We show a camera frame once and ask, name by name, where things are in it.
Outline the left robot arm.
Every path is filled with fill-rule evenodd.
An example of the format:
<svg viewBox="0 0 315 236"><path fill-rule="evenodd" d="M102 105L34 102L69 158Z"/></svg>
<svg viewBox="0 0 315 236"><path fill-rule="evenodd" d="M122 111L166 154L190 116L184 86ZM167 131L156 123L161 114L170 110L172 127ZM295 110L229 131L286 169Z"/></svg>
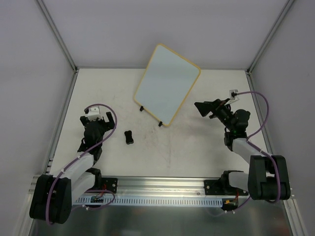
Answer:
<svg viewBox="0 0 315 236"><path fill-rule="evenodd" d="M116 128L111 112L102 117L98 107L87 109L80 117L84 136L77 156L54 174L39 176L30 206L32 219L51 224L63 224L69 218L72 206L86 191L99 191L103 186L101 171L94 165L102 155L102 144Z"/></svg>

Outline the yellow framed whiteboard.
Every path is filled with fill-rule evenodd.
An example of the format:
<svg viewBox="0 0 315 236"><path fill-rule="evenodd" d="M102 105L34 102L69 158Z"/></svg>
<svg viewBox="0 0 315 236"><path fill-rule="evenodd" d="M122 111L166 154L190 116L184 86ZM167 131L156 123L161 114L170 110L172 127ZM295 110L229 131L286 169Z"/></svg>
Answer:
<svg viewBox="0 0 315 236"><path fill-rule="evenodd" d="M201 74L195 63L157 44L135 90L134 101L169 126Z"/></svg>

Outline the black bone-shaped eraser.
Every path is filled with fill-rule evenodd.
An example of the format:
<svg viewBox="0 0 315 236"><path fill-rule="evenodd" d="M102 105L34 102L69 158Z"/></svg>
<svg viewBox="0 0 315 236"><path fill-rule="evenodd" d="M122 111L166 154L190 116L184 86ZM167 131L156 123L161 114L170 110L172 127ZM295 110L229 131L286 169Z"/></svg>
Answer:
<svg viewBox="0 0 315 236"><path fill-rule="evenodd" d="M130 145L134 143L134 139L132 137L132 131L128 130L124 132L125 138L126 138L126 144Z"/></svg>

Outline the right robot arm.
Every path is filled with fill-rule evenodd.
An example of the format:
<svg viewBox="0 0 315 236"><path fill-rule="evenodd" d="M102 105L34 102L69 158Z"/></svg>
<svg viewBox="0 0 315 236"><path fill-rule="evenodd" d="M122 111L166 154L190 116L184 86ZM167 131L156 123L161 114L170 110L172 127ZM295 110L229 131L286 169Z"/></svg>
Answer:
<svg viewBox="0 0 315 236"><path fill-rule="evenodd" d="M291 189L286 160L272 155L249 141L246 129L251 113L244 109L231 111L229 99L195 102L202 117L217 118L224 125L224 145L249 164L247 187L253 200L270 203L288 200Z"/></svg>

